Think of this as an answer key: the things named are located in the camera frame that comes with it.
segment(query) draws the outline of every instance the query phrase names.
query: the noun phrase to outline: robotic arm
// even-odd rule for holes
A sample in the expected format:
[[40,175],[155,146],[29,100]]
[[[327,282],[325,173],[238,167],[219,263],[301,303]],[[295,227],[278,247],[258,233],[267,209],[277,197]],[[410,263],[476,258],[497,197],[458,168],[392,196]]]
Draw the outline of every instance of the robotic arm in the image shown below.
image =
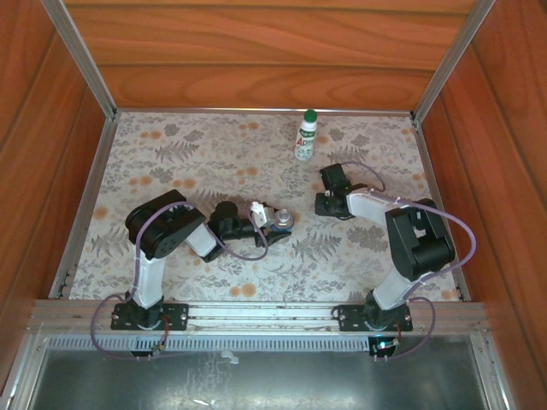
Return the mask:
[[[325,167],[320,173],[326,192],[316,195],[315,213],[341,220],[366,218],[384,227],[393,260],[393,267],[368,293],[362,309],[338,307],[340,329],[392,330],[398,323],[403,330],[412,330],[405,295],[416,282],[456,256],[441,217],[410,206],[398,207],[364,184],[352,186],[340,164]],[[418,203],[436,208],[430,199]]]
[[[177,190],[171,190],[135,208],[127,216],[126,228],[135,254],[137,235],[150,217],[169,204],[185,201],[186,198]],[[228,201],[216,206],[207,225],[205,215],[196,208],[179,206],[163,212],[144,231],[140,241],[140,269],[135,293],[131,301],[115,306],[111,328],[149,330],[159,326],[157,329],[160,330],[163,327],[161,317],[169,312],[170,320],[173,317],[181,318],[181,321],[170,323],[171,328],[184,330],[187,305],[163,303],[162,278],[167,257],[182,243],[187,243],[205,262],[211,262],[222,255],[225,247],[220,243],[227,240],[252,237],[257,248],[263,247],[262,237],[255,226],[262,230],[268,246],[277,243],[291,235],[292,226],[266,232],[274,222],[275,212],[276,209],[253,202],[251,217],[254,225],[250,220],[240,218],[236,204]]]

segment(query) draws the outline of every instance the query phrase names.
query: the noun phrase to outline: bottle label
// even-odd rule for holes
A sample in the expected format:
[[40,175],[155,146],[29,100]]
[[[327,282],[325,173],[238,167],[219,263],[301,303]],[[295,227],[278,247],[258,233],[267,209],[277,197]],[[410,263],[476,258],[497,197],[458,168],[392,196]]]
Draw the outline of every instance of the bottle label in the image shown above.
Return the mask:
[[314,154],[315,131],[298,129],[295,155],[299,160],[308,160]]
[[300,128],[300,135],[302,135],[304,138],[313,138],[315,136],[315,131],[305,131]]

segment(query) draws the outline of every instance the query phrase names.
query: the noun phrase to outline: green bottle cap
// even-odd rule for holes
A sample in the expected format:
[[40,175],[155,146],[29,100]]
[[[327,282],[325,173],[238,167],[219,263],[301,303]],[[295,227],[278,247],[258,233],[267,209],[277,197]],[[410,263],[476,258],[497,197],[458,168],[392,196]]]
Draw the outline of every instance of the green bottle cap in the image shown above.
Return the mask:
[[304,113],[304,121],[306,122],[316,122],[317,121],[317,113],[313,109],[309,109]]

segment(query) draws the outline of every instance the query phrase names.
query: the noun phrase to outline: black mounting bracket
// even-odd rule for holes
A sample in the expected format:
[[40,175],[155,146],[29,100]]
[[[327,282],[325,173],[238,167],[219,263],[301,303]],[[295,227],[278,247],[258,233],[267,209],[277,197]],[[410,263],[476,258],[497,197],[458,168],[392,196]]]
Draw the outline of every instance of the black mounting bracket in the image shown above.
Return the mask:
[[130,301],[128,303],[116,303],[116,305],[114,306],[114,312],[112,312],[110,329],[112,329],[113,331],[142,331],[146,329],[139,327],[139,325],[143,327],[153,327],[157,323],[157,321],[159,321],[159,323],[157,323],[157,327],[154,328],[154,331],[164,331],[166,323],[163,318],[166,318],[169,323],[170,331],[186,330],[186,326],[188,325],[189,309],[187,304],[162,303],[157,315],[157,321],[152,324],[144,325],[144,322],[140,322],[138,319],[136,319],[136,304],[133,305],[133,303],[131,302],[133,301]]
[[412,316],[406,303],[382,310],[370,291],[362,305],[339,305],[332,310],[340,331],[412,331]]

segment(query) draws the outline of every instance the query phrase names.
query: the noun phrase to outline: table surface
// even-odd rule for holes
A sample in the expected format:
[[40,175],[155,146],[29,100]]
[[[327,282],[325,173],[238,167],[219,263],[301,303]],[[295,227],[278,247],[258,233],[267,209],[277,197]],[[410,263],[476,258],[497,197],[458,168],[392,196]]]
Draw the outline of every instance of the table surface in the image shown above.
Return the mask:
[[[316,216],[319,169],[362,161],[378,170],[386,193],[429,196],[409,118],[321,116],[315,153],[293,154],[301,115],[123,113],[79,260],[70,298],[99,299],[125,292],[133,252],[124,221],[131,210],[173,188],[209,216],[232,200],[240,214],[251,201],[287,208],[296,217],[288,243],[247,262],[223,255],[204,263],[183,244],[167,259],[166,299],[181,301],[359,302],[390,269],[386,231],[363,218]],[[353,184],[377,184],[371,173],[347,167]],[[229,246],[255,256],[251,240]],[[450,274],[416,295],[455,301]]]

